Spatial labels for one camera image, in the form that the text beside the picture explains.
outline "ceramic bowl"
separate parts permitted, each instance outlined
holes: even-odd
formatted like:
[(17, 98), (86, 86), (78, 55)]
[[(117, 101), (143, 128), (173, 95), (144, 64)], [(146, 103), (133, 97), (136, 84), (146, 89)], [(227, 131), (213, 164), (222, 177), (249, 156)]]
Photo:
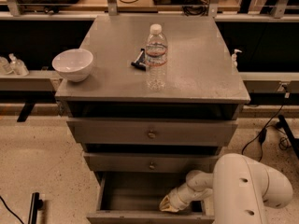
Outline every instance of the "ceramic bowl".
[(53, 59), (52, 66), (61, 77), (80, 82), (93, 69), (93, 54), (86, 49), (69, 49), (58, 54)]

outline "drawer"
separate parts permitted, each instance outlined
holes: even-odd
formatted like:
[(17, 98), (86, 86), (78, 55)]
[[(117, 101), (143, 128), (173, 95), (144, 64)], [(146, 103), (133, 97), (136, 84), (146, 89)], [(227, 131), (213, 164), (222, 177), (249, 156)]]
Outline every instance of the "drawer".
[(236, 120), (87, 119), (67, 122), (78, 143), (227, 146)]
[(217, 156), (164, 153), (85, 153), (84, 158), (94, 172), (186, 173), (192, 169), (212, 172)]
[(87, 219), (93, 223), (211, 224), (201, 202), (192, 202), (175, 214), (161, 212), (159, 203), (186, 174), (106, 172), (102, 178), (98, 206)]

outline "gray cabinet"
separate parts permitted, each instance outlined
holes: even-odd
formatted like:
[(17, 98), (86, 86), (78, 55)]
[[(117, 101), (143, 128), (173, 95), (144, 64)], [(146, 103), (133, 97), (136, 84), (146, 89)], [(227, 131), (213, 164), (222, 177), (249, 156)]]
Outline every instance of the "gray cabinet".
[[(159, 22), (169, 42), (167, 87), (149, 91), (131, 65)], [(212, 223), (194, 202), (178, 214), (159, 211), (170, 189), (192, 169), (212, 172), (229, 144), (249, 95), (210, 18), (99, 16), (82, 48), (96, 66), (56, 92), (68, 126), (100, 185), (91, 223)]]

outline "water bottle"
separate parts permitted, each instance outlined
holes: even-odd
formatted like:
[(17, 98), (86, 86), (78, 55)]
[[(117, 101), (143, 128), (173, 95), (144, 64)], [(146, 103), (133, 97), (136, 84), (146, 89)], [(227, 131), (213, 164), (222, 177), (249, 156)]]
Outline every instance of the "water bottle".
[(10, 66), (15, 75), (27, 76), (29, 74), (29, 71), (28, 71), (25, 63), (22, 60), (17, 59), (13, 53), (9, 54), (9, 58), (11, 60)]
[(160, 24), (152, 24), (146, 46), (147, 84), (153, 91), (165, 87), (167, 79), (167, 39)]
[(5, 57), (0, 56), (0, 74), (10, 74), (13, 70)]

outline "bottle label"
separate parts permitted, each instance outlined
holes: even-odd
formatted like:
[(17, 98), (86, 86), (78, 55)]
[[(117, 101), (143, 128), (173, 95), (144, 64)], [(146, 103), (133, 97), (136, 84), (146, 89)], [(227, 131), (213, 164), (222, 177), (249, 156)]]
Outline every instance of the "bottle label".
[(151, 43), (146, 46), (146, 65), (161, 66), (167, 63), (167, 46)]

